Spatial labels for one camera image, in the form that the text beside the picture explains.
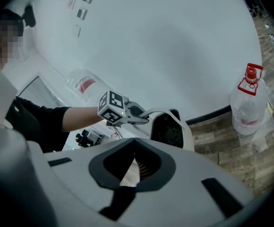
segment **clear plastic jug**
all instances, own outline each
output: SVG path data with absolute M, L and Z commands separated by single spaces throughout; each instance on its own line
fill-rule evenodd
M 249 63 L 244 78 L 231 93 L 232 124 L 242 135 L 256 132 L 264 118 L 269 89 L 262 73 L 262 66 Z
M 98 106 L 100 97 L 109 89 L 101 79 L 86 69 L 75 69 L 67 78 L 66 88 L 86 107 Z

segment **small robot arm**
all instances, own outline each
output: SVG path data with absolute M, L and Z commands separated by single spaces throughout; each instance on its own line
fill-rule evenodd
M 124 123 L 136 125 L 148 123 L 148 115 L 140 117 L 144 112 L 144 108 L 139 104 L 108 90 L 99 100 L 97 114 L 107 121 L 107 125 L 120 127 Z

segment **wooden floor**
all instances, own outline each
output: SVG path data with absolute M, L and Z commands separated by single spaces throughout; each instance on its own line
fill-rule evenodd
M 266 15 L 255 18 L 254 22 L 260 38 L 264 80 L 270 88 L 269 101 L 274 107 L 274 44 L 270 37 L 264 36 L 274 34 L 274 20 Z M 264 29 L 265 24 L 270 26 L 269 30 Z M 191 130 L 195 151 L 236 176 L 255 195 L 274 187 L 274 117 L 268 109 L 259 130 L 250 136 L 234 130 L 231 112 L 191 125 Z

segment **person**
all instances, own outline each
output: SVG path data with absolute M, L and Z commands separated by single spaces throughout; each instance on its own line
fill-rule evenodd
M 14 52 L 18 38 L 23 36 L 22 18 L 9 9 L 0 14 L 0 69 Z M 9 108 L 6 120 L 26 140 L 37 142 L 42 151 L 62 150 L 69 132 L 85 128 L 102 120 L 97 107 L 39 107 L 16 97 Z

